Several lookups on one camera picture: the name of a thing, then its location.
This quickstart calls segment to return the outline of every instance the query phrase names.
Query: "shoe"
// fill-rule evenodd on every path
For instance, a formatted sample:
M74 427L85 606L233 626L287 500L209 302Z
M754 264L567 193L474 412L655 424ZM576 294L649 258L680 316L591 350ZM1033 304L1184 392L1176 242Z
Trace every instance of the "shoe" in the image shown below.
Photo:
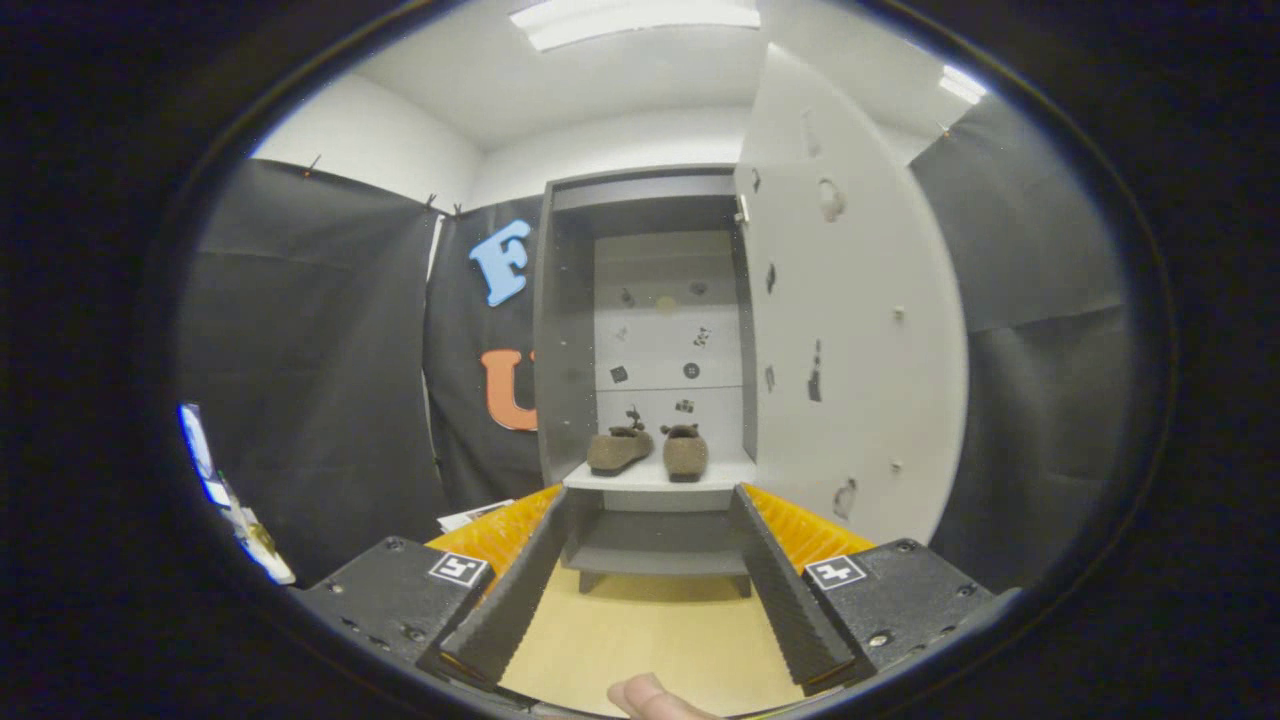
M698 424L662 427L667 442L662 446L662 462L673 483L695 483L707 471L707 441L698 434Z
M653 452L653 438L644 432L644 425L636 428L609 428L609 434L591 438L586 450L586 465L593 475L612 478L626 470L637 460Z

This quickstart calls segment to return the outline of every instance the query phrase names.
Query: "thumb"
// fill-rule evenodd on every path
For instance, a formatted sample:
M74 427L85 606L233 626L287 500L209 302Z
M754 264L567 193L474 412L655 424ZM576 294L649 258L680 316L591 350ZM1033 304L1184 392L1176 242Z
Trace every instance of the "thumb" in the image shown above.
M714 715L667 692L653 673L631 678L622 684L621 693L611 694L621 694L625 702L617 705L640 720L716 720Z

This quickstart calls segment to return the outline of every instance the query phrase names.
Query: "orange ridged pad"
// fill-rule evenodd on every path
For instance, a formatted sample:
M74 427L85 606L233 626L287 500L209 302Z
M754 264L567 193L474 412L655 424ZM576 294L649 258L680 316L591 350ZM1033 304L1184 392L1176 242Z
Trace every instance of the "orange ridged pad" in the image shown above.
M742 487L796 573L804 573L804 566L810 562L876 547L869 539L855 536L794 502L754 486Z
M502 510L481 515L452 533L426 543L426 547L457 552L467 557L479 557L493 565L493 582L484 591L485 594L489 594L503 573L516 561L520 551L525 548L529 536L534 534L538 524L543 521L543 515L550 507L552 500L559 495L561 487L559 484L550 486L522 497Z

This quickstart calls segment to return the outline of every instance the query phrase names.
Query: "blue letter f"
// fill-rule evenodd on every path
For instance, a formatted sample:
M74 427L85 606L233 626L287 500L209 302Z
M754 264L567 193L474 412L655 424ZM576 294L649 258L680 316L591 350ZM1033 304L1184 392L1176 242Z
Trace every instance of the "blue letter f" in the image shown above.
M525 288L525 275L517 275L512 268L522 269L529 264L529 254L520 242L520 238L529 236L529 229L525 220L515 220L471 249L470 258L480 263L480 272L489 283L489 307L500 305Z

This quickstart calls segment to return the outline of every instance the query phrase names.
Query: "ceiling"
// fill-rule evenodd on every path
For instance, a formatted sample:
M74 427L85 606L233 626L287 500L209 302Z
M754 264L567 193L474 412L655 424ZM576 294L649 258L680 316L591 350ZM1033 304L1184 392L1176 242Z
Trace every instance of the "ceiling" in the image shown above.
M769 42L814 63L882 126L928 138L968 104L942 63L823 0L758 0L760 31L672 27L538 53L507 15L529 0L472 0L372 56L361 76L492 151L634 113L749 106Z

